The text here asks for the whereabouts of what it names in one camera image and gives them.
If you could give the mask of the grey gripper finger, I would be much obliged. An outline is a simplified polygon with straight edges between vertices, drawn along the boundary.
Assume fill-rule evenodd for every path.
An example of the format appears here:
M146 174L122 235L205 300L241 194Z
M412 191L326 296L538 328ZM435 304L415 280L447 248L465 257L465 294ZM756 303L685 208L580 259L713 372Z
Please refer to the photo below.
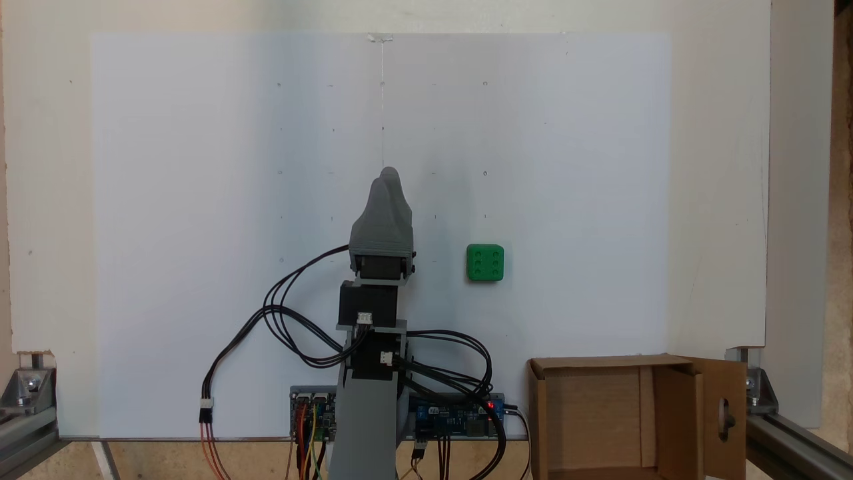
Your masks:
M403 194L402 182L396 168L384 168L384 182L390 195L393 223L397 229L399 242L407 249L414 249L413 213Z
M351 249L396 249L403 244L402 186L398 175L371 183L365 210L351 227Z

